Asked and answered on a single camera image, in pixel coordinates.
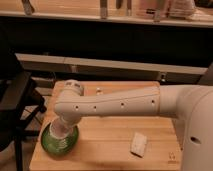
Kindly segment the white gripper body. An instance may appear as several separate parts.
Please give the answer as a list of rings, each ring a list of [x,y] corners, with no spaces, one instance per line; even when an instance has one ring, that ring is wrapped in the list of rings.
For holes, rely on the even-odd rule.
[[[73,133],[77,123],[77,120],[64,120],[63,118],[56,117],[51,121],[50,135],[56,139],[64,139]]]

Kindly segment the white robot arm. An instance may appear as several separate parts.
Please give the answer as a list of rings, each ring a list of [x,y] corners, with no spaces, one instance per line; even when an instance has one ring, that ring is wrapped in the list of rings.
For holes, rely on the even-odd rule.
[[[161,116],[185,123],[181,171],[213,171],[213,86],[154,85],[86,96],[76,80],[59,94],[50,134],[67,137],[83,117]]]

